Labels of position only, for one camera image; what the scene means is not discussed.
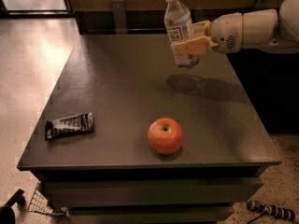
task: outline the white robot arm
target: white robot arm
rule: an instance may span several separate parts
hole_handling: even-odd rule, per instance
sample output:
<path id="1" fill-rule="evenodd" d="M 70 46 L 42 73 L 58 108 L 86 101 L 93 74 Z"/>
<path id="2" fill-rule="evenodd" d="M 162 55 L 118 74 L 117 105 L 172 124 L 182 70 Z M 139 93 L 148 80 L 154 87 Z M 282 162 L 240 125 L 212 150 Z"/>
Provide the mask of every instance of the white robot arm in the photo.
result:
<path id="1" fill-rule="evenodd" d="M 195 35 L 173 43 L 175 53 L 235 53 L 259 49 L 269 53 L 299 52 L 299 0 L 285 0 L 279 10 L 267 9 L 220 16 L 193 25 Z"/>

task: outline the chocolate bar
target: chocolate bar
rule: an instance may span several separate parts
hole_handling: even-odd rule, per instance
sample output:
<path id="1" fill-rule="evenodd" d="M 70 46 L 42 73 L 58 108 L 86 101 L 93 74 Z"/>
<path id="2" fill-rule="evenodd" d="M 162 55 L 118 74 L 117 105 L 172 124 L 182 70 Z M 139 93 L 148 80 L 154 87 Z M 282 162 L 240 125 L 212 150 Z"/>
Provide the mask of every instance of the chocolate bar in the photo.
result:
<path id="1" fill-rule="evenodd" d="M 45 126 L 45 140 L 53 140 L 79 133 L 89 133 L 93 131 L 93 127 L 93 113 L 47 120 Z"/>

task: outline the water bottle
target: water bottle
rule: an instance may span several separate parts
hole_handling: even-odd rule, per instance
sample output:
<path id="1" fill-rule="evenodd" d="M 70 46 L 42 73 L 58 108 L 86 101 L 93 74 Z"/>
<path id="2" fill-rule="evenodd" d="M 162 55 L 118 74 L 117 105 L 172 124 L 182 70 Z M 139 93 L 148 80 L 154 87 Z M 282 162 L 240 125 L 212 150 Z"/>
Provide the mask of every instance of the water bottle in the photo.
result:
<path id="1" fill-rule="evenodd" d="M 166 0 L 168 3 L 164 15 L 164 24 L 170 42 L 176 42 L 194 35 L 191 12 L 180 0 Z M 176 54 L 175 62 L 179 67 L 192 67 L 198 59 L 191 54 Z"/>

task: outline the apple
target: apple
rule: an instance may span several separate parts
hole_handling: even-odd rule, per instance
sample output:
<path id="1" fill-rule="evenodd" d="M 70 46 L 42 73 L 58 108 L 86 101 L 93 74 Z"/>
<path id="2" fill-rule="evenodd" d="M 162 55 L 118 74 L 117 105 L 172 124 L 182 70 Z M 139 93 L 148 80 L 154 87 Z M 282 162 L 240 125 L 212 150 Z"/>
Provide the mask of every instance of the apple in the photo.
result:
<path id="1" fill-rule="evenodd" d="M 157 119 L 149 126 L 149 144 L 159 154 L 176 152 L 181 147 L 182 137 L 182 129 L 173 119 Z"/>

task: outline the wire basket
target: wire basket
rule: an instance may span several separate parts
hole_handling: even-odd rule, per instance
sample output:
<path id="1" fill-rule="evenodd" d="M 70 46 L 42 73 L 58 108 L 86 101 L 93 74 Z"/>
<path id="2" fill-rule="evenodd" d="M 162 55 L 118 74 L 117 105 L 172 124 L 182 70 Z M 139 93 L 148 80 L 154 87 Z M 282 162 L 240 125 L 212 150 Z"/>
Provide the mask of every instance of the wire basket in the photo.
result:
<path id="1" fill-rule="evenodd" d="M 28 205 L 28 212 L 34 212 L 48 217 L 65 217 L 66 211 L 62 208 L 54 208 L 48 200 L 39 192 L 40 182 L 37 183 L 35 192 Z"/>

